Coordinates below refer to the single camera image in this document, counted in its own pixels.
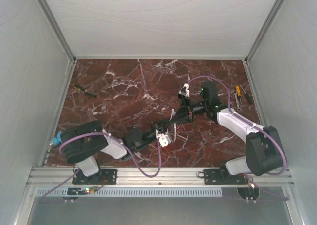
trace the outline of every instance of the blue connector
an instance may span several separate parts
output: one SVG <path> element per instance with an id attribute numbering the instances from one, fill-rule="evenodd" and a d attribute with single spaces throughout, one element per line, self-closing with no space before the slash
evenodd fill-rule
<path id="1" fill-rule="evenodd" d="M 54 144 L 55 146 L 57 146 L 58 144 L 60 144 L 61 143 L 61 133 L 62 133 L 62 131 L 60 131 L 58 134 L 57 134 L 57 136 L 55 137 L 55 138 L 53 138 L 52 139 L 52 141 L 51 141 L 51 146 Z"/>

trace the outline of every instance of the red marble surface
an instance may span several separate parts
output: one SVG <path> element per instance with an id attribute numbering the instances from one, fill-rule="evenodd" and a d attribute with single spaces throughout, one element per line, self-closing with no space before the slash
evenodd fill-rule
<path id="1" fill-rule="evenodd" d="M 79 60 L 75 68 L 65 104 L 58 123 L 58 129 L 99 120 L 104 129 L 121 138 L 131 127 L 148 129 L 151 122 L 169 118 L 172 108 L 178 109 L 177 93 L 182 85 L 200 75 L 215 76 L 228 87 L 241 84 L 250 92 L 246 73 L 241 61 L 228 60 Z M 200 83 L 191 84 L 191 98 L 200 99 Z M 91 98 L 74 89 L 80 84 L 97 95 Z M 227 95 L 218 87 L 223 102 Z M 259 123 L 254 105 L 244 97 L 241 115 Z M 162 149 L 165 167 L 212 167 L 224 161 L 243 156 L 245 144 L 231 131 L 205 116 L 196 116 L 195 123 L 179 126 L 176 142 Z M 155 143 L 142 149 L 139 164 L 158 165 L 158 150 Z M 134 166 L 132 160 L 120 162 L 111 156 L 96 155 L 101 166 Z M 49 166 L 68 165 L 57 147 L 51 149 Z"/>

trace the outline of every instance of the metal bracket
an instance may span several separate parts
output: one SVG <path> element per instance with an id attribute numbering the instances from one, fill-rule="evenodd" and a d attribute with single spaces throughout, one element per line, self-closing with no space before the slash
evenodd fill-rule
<path id="1" fill-rule="evenodd" d="M 237 188 L 238 194 L 244 200 L 256 200 L 260 195 L 260 190 L 258 188 Z"/>
<path id="2" fill-rule="evenodd" d="M 240 175 L 231 175 L 224 177 L 218 169 L 205 169 L 205 185 L 247 185 L 248 181 Z"/>
<path id="3" fill-rule="evenodd" d="M 85 177 L 80 172 L 73 179 L 74 185 L 116 185 L 118 170 L 116 169 L 101 169 L 98 176 Z"/>

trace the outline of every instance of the screwdriver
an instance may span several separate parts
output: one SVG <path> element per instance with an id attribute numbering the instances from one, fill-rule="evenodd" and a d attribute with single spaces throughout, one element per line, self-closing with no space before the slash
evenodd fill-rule
<path id="1" fill-rule="evenodd" d="M 244 92 L 249 104 L 250 105 L 253 104 L 253 100 L 252 100 L 251 96 L 247 94 L 247 92 L 243 89 L 242 85 L 240 85 L 240 86 L 241 86 L 241 89 L 243 90 L 243 92 Z"/>
<path id="2" fill-rule="evenodd" d="M 84 87 L 82 87 L 79 84 L 75 84 L 74 87 L 75 87 L 75 89 L 84 92 L 85 95 L 89 95 L 90 97 L 93 97 L 93 98 L 97 97 L 97 95 L 88 92 Z"/>
<path id="3" fill-rule="evenodd" d="M 240 88 L 239 88 L 239 86 L 238 86 L 238 85 L 236 86 L 236 91 L 237 91 L 238 100 L 239 100 L 239 101 L 240 101 L 240 103 L 242 104 L 242 100 L 241 100 L 241 92 L 240 92 Z"/>

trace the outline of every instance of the yellow screwdriver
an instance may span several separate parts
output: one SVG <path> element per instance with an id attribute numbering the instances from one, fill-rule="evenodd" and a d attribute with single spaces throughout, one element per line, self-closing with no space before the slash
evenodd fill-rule
<path id="1" fill-rule="evenodd" d="M 240 92 L 240 88 L 239 88 L 239 86 L 238 86 L 238 85 L 236 86 L 236 91 L 237 91 L 238 100 L 239 100 L 239 101 L 240 101 L 240 103 L 242 104 L 242 100 L 241 100 L 241 92 Z"/>

